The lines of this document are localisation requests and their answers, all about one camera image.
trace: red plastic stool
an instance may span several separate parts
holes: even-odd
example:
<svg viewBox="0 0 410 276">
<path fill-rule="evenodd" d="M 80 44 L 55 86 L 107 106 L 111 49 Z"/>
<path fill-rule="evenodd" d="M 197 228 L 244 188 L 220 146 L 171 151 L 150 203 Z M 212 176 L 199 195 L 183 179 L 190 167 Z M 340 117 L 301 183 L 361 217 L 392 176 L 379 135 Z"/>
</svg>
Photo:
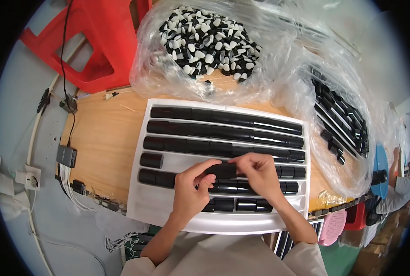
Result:
<svg viewBox="0 0 410 276">
<path fill-rule="evenodd" d="M 139 22 L 152 6 L 151 0 L 137 2 Z M 74 0 L 70 7 L 65 41 L 82 32 L 93 54 L 81 72 L 64 63 L 65 77 L 88 93 L 129 85 L 128 76 L 137 48 L 130 14 L 131 0 Z M 55 71 L 62 74 L 60 56 L 67 8 L 35 36 L 27 28 L 20 40 Z"/>
<path fill-rule="evenodd" d="M 366 212 L 364 202 L 346 209 L 345 230 L 361 230 L 366 226 Z"/>
</svg>

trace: plastic tray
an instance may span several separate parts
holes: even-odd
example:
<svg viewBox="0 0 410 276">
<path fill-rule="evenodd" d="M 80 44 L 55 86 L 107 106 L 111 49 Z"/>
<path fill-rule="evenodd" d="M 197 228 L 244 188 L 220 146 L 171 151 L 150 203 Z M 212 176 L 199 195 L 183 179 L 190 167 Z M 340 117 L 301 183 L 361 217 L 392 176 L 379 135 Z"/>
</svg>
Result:
<svg viewBox="0 0 410 276">
<path fill-rule="evenodd" d="M 127 202 L 127 214 L 126 216 L 132 219 L 136 219 L 145 223 L 163 226 L 171 211 L 173 210 L 173 197 L 175 191 L 173 189 L 167 189 L 159 186 L 142 184 L 138 181 L 138 172 L 142 168 L 140 165 L 140 157 L 143 152 L 155 152 L 164 155 L 164 162 L 161 171 L 167 171 L 172 173 L 181 173 L 184 170 L 191 167 L 194 163 L 203 162 L 211 156 L 194 155 L 177 152 L 159 152 L 146 150 L 142 147 L 144 138 L 147 135 L 160 136 L 160 137 L 173 137 L 183 138 L 185 136 L 178 135 L 166 135 L 166 134 L 154 134 L 147 133 L 147 122 L 150 119 L 150 110 L 153 106 L 173 106 L 173 107 L 190 107 L 199 109 L 210 109 L 217 111 L 226 111 L 233 113 L 249 114 L 254 116 L 260 116 L 265 118 L 278 119 L 281 121 L 288 121 L 297 123 L 303 126 L 303 133 L 300 137 L 304 140 L 304 146 L 301 151 L 306 154 L 304 163 L 276 163 L 276 165 L 305 167 L 306 177 L 302 180 L 287 179 L 284 181 L 296 181 L 299 184 L 299 192 L 293 195 L 285 195 L 290 204 L 299 212 L 302 216 L 307 218 L 309 207 L 309 190 L 310 190 L 310 147 L 308 139 L 308 124 L 306 122 L 289 118 L 277 114 L 261 112 L 253 109 L 235 107 L 235 106 L 219 106 L 204 102 L 191 102 L 182 100 L 170 100 L 170 99 L 150 99 L 147 103 L 147 109 L 145 111 L 144 120 L 142 122 L 142 128 L 139 135 L 139 139 L 136 146 L 136 152 L 133 162 L 133 169 L 131 172 L 130 189 Z M 180 119 L 164 119 L 172 122 L 191 122 L 191 123 L 204 123 L 200 121 L 180 120 Z M 215 125 L 227 125 L 207 122 L 206 124 Z M 246 143 L 240 141 L 228 141 L 214 138 L 200 138 L 200 137 L 187 137 L 190 140 L 202 140 L 202 141 L 218 141 L 218 142 L 231 142 L 234 146 L 259 146 L 259 144 Z M 269 145 L 262 145 L 263 147 L 275 148 L 275 149 L 291 149 L 287 147 L 276 147 Z M 232 198 L 261 198 L 260 196 L 253 195 L 227 195 L 227 194 L 210 194 L 210 198 L 213 197 L 232 197 Z M 206 233 L 206 234 L 223 234 L 223 235 L 243 235 L 243 234 L 263 234 L 282 231 L 286 229 L 283 220 L 273 209 L 271 213 L 242 213 L 233 211 L 233 213 L 206 213 L 200 212 L 187 224 L 184 231 Z"/>
</svg>

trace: black cable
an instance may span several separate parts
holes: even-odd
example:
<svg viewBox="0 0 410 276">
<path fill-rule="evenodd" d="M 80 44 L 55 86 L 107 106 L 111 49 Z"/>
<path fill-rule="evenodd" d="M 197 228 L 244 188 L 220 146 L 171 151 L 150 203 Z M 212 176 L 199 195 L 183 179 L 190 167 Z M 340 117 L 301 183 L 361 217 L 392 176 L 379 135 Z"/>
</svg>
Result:
<svg viewBox="0 0 410 276">
<path fill-rule="evenodd" d="M 67 29 L 67 20 L 69 19 L 69 12 L 70 12 L 70 7 L 72 6 L 73 0 L 70 0 L 69 6 L 67 7 L 67 13 L 65 14 L 65 19 L 64 19 L 64 34 L 63 34 L 63 46 L 61 47 L 61 69 L 63 70 L 63 86 L 64 86 L 64 97 L 65 97 L 65 102 L 67 106 L 69 107 L 69 110 L 72 112 L 73 115 L 73 124 L 72 124 L 72 129 L 70 130 L 69 133 L 69 140 L 67 141 L 67 146 L 70 147 L 70 137 L 72 136 L 73 128 L 75 127 L 75 113 L 74 110 L 70 108 L 69 105 L 69 95 L 67 95 L 67 91 L 65 90 L 65 71 L 64 71 L 64 65 L 63 65 L 63 53 L 64 53 L 64 44 L 65 44 L 65 31 Z"/>
</svg>

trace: green floor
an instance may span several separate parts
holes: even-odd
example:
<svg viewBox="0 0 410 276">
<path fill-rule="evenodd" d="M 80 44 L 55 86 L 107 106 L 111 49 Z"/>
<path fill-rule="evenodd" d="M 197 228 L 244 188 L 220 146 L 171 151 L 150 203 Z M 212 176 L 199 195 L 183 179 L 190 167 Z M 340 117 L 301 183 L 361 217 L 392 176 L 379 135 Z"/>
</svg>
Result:
<svg viewBox="0 0 410 276">
<path fill-rule="evenodd" d="M 354 266 L 360 249 L 349 246 L 320 246 L 325 268 L 329 276 L 347 276 Z"/>
</svg>

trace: person's left hand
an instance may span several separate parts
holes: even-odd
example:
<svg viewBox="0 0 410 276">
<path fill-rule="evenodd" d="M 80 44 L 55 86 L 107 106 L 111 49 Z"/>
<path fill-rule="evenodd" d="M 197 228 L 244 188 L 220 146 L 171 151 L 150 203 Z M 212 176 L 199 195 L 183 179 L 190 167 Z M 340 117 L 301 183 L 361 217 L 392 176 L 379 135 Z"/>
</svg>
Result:
<svg viewBox="0 0 410 276">
<path fill-rule="evenodd" d="M 184 229 L 186 224 L 208 204 L 208 188 L 213 187 L 216 176 L 204 175 L 204 171 L 220 163 L 222 163 L 220 160 L 208 159 L 176 175 L 175 198 L 170 218 L 175 219 L 182 226 L 181 229 Z"/>
</svg>

